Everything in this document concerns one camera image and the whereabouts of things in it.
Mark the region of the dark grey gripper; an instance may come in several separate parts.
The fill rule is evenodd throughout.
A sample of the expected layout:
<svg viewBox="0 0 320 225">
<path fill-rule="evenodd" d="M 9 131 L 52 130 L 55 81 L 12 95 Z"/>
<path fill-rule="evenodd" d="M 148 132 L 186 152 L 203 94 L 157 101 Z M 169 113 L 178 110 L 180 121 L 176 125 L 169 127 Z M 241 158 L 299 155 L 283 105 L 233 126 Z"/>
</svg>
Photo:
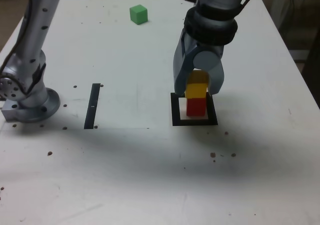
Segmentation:
<svg viewBox="0 0 320 225">
<path fill-rule="evenodd" d="M 225 78 L 220 59 L 223 57 L 223 53 L 223 45 L 197 43 L 183 30 L 173 57 L 174 92 L 177 95 L 182 95 L 185 92 L 190 73 L 196 68 L 208 74 L 209 94 L 217 94 Z"/>
</svg>

